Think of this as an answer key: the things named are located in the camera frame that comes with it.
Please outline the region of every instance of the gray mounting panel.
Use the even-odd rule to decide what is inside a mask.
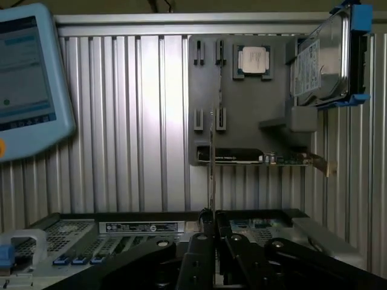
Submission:
[[[285,101],[290,95],[290,67],[285,64],[285,55],[287,43],[292,39],[291,36],[231,35],[195,35],[189,39],[189,159],[192,165],[198,164],[198,146],[210,145],[211,112],[220,89],[220,67],[216,65],[219,40],[223,41],[226,61],[221,89],[227,114],[225,130],[215,130],[214,126],[216,148],[286,154],[290,152],[289,145],[309,145],[310,135],[294,138],[292,134],[290,139],[281,142],[286,137],[278,140],[270,136],[274,129],[259,128],[259,122],[285,118]],[[270,47],[270,76],[236,78],[236,46]]]

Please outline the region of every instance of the white label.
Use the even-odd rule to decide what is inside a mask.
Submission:
[[[319,69],[320,40],[304,49],[294,66],[294,95],[302,95],[320,87]]]

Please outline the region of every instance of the screen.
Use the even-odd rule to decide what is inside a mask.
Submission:
[[[0,23],[0,131],[56,120],[35,17]]]

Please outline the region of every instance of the metal panel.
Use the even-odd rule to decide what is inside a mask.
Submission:
[[[205,167],[187,158],[190,34],[311,32],[324,13],[58,16],[77,133],[50,151],[2,164],[0,230],[55,211],[183,211],[208,206]],[[319,113],[312,168],[219,167],[216,208],[288,208],[349,241],[387,277],[387,13],[375,13],[366,70],[373,99]]]

